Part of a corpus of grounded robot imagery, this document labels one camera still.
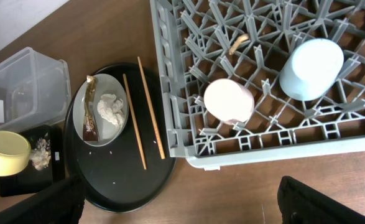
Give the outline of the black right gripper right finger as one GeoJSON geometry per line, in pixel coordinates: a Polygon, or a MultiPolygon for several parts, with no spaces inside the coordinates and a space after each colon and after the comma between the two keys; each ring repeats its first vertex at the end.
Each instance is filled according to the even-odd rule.
{"type": "Polygon", "coordinates": [[[365,224],[365,216],[291,176],[282,177],[277,202],[283,224],[365,224]]]}

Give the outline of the yellow bowl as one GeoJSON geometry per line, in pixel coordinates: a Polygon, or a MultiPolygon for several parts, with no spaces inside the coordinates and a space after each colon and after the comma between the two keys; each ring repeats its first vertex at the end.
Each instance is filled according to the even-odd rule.
{"type": "Polygon", "coordinates": [[[28,163],[31,146],[20,134],[0,131],[0,177],[23,171],[28,163]]]}

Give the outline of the blue cup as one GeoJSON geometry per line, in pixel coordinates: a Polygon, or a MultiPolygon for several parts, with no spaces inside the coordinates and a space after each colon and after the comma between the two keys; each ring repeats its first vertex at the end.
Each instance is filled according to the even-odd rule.
{"type": "Polygon", "coordinates": [[[308,40],[294,50],[280,71],[281,89],[295,100],[315,100],[331,88],[343,63],[343,51],[335,42],[308,40]]]}

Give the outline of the pink cup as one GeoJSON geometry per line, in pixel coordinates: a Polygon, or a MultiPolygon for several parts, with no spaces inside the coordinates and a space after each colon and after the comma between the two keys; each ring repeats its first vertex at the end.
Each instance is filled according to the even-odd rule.
{"type": "Polygon", "coordinates": [[[203,101],[215,118],[229,125],[249,120],[255,107],[253,94],[240,83],[226,78],[211,82],[203,101]]]}

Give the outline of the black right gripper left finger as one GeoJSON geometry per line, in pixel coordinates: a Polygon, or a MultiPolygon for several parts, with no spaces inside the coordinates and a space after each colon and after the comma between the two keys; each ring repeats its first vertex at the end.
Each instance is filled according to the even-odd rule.
{"type": "Polygon", "coordinates": [[[0,212],[0,223],[78,223],[85,184],[77,176],[61,180],[0,212]]]}

